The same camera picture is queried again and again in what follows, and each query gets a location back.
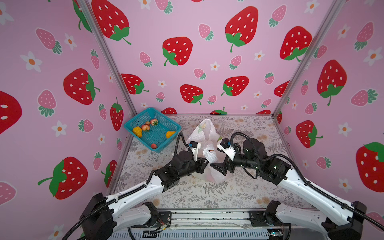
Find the white lemon print plastic bag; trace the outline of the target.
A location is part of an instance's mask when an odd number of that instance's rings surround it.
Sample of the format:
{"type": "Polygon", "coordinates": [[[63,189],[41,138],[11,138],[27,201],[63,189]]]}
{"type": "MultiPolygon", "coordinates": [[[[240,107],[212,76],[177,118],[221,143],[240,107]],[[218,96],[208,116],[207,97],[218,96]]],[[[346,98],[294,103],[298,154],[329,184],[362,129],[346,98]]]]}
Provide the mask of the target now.
{"type": "MultiPolygon", "coordinates": [[[[206,158],[209,163],[223,163],[226,155],[217,150],[217,144],[222,137],[216,132],[216,128],[211,120],[203,120],[188,137],[187,143],[191,141],[201,144],[198,151],[198,157],[206,158]]],[[[193,173],[193,177],[214,184],[228,181],[232,174],[227,173],[225,176],[216,171],[210,165],[204,170],[203,174],[193,173]]]]}

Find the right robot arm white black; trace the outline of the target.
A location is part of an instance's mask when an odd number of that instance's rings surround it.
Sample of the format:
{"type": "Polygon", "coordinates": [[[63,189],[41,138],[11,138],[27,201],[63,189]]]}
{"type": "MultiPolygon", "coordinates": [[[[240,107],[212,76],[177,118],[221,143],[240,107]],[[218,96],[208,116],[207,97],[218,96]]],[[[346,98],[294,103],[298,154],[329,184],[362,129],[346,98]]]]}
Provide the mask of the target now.
{"type": "Polygon", "coordinates": [[[322,189],[306,179],[290,158],[282,154],[269,156],[264,144],[254,138],[236,132],[229,139],[220,139],[217,148],[226,158],[211,166],[221,174],[233,173],[236,168],[255,170],[253,179],[261,177],[316,208],[307,211],[272,203],[265,211],[266,220],[306,227],[325,234],[329,240],[361,239],[365,221],[384,229],[383,224],[366,215],[367,207],[363,203],[351,203],[322,189]]]}

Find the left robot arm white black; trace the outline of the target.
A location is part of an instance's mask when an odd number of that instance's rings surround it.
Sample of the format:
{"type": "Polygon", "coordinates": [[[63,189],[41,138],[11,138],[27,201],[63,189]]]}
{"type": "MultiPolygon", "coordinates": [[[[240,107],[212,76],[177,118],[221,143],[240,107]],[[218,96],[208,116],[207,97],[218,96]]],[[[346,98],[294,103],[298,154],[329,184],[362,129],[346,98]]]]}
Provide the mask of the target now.
{"type": "Polygon", "coordinates": [[[94,195],[79,221],[63,236],[67,240],[79,227],[82,240],[106,240],[118,229],[118,217],[140,202],[164,193],[176,186],[180,179],[193,173],[203,174],[209,161],[198,156],[198,143],[186,143],[179,132],[172,160],[158,170],[151,171],[147,180],[125,191],[109,196],[94,195]]]}

